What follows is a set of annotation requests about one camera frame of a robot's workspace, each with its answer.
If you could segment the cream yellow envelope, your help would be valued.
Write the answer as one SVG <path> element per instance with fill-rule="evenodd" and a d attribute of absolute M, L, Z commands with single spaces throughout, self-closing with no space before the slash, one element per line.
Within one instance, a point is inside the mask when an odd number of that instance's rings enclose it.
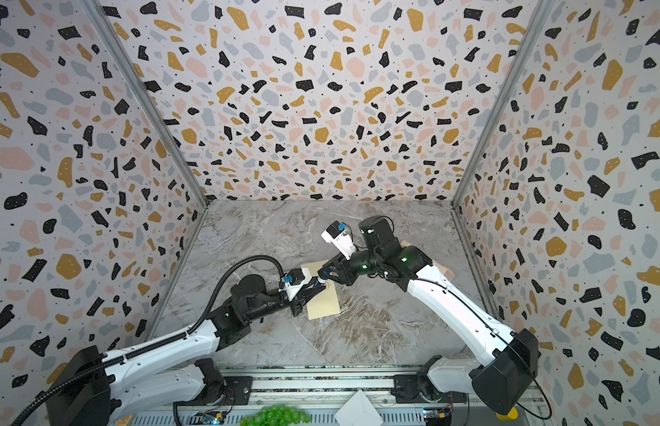
<path fill-rule="evenodd" d="M 302 264 L 301 269 L 305 275 L 308 275 L 308 277 L 314 277 L 325 262 L 326 261 L 324 260 Z M 308 319 L 310 321 L 338 315 L 342 311 L 337 296 L 336 283 L 332 280 L 328 280 L 328 282 L 324 284 L 324 290 L 322 292 L 315 295 L 312 299 L 307 297 L 306 300 Z"/>

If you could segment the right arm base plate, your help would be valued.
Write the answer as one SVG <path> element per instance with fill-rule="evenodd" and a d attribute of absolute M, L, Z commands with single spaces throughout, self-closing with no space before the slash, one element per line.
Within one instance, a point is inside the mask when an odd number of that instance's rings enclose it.
<path fill-rule="evenodd" d="M 440 392 L 423 377 L 415 374 L 396 375 L 390 393 L 398 404 L 457 404 L 467 403 L 468 395 L 461 392 Z"/>

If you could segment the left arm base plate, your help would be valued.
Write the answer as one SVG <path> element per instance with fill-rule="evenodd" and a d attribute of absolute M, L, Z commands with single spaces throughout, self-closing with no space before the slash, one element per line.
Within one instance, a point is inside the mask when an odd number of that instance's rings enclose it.
<path fill-rule="evenodd" d="M 207 384 L 197 397 L 179 400 L 175 404 L 177 406 L 247 406 L 252 389 L 252 376 L 226 376 L 221 382 Z"/>

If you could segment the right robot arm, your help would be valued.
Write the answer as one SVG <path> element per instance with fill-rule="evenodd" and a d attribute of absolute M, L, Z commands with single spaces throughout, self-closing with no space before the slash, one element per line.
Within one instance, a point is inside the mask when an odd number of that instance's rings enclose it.
<path fill-rule="evenodd" d="M 338 221 L 324 230 L 338 255 L 318 275 L 345 286 L 358 277 L 379 277 L 420 300 L 456 333 L 474 360 L 454 368 L 434 356 L 417 373 L 406 398 L 439 401 L 450 392 L 475 394 L 498 415 L 508 415 L 538 376 L 539 342 L 528 329 L 515 332 L 461 292 L 424 251 L 395 237 L 390 220 L 373 216 L 360 222 L 365 246 L 358 248 L 349 226 Z"/>

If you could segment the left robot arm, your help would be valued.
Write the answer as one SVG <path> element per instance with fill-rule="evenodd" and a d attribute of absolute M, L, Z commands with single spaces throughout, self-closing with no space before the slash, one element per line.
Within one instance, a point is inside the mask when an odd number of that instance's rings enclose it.
<path fill-rule="evenodd" d="M 326 288 L 306 268 L 292 269 L 277 289 L 246 275 L 230 296 L 196 324 L 144 344 L 107 353 L 78 351 L 46 392 L 52 425 L 110 425 L 169 403 L 206 405 L 233 399 L 212 354 L 246 337 L 255 321 L 288 309 L 299 315 Z"/>

